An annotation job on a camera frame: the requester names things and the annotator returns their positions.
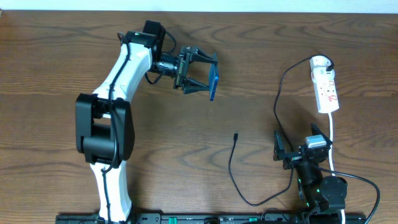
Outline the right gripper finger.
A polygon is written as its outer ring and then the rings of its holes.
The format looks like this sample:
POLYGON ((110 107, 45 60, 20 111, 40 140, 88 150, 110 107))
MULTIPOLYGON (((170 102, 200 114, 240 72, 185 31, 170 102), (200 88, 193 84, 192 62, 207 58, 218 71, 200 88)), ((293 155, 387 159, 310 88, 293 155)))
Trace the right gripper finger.
POLYGON ((279 135, 278 131, 274 131, 274 154, 273 160, 274 161, 281 161, 285 158, 285 149, 282 142, 282 138, 279 135))
POLYGON ((332 140, 326 134, 324 134, 315 123, 312 123, 310 126, 311 126, 311 132, 312 132, 313 136, 322 136, 327 144, 332 143, 332 140))

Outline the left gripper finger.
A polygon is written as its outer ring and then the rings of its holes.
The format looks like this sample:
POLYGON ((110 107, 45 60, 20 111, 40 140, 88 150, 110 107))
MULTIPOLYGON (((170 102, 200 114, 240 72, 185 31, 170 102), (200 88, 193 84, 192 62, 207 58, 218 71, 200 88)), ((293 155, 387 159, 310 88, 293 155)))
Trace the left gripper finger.
POLYGON ((193 53, 191 53, 189 62, 190 63, 193 63, 193 62, 210 63, 210 64, 215 64, 215 65, 218 64, 217 59, 210 57, 209 55, 207 55, 200 49, 196 49, 193 53))
POLYGON ((192 78, 185 78, 182 82, 182 91, 184 95, 208 90, 208 85, 192 78))

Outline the blue Galaxy smartphone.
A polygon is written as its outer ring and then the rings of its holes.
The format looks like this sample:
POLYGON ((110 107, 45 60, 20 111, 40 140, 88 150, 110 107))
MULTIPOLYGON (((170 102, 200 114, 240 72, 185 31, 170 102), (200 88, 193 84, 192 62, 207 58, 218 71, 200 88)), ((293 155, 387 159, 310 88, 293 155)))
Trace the blue Galaxy smartphone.
POLYGON ((219 71, 217 64, 212 64, 210 67, 208 81, 209 81, 209 98, 210 101, 213 101, 215 98, 216 88, 219 80, 219 71))

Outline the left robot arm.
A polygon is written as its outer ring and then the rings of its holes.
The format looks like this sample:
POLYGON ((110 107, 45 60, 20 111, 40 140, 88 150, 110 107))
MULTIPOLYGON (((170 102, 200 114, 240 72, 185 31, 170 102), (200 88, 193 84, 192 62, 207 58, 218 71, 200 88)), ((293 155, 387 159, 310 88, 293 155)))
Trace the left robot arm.
POLYGON ((219 80, 216 55, 198 47, 164 52, 165 27, 146 21, 140 32, 118 33, 120 54, 103 83, 75 102, 76 149, 93 171, 99 192, 98 220, 127 223, 132 200, 127 190, 126 162, 135 142, 131 101, 148 73, 174 80, 183 94, 207 91, 213 100, 219 80))

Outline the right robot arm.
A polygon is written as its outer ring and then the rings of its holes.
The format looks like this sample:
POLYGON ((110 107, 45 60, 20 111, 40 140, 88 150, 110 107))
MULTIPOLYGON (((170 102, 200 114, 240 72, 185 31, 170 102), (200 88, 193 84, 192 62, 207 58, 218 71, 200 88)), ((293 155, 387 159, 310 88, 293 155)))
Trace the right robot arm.
POLYGON ((311 124, 312 135, 298 151, 287 153, 282 138, 274 131, 273 160, 282 161, 283 168, 298 174, 300 198, 307 203, 293 219, 296 223, 339 223, 339 215, 345 209, 348 184, 345 179, 333 175, 323 176, 319 163, 328 158, 332 141, 316 124, 311 124))

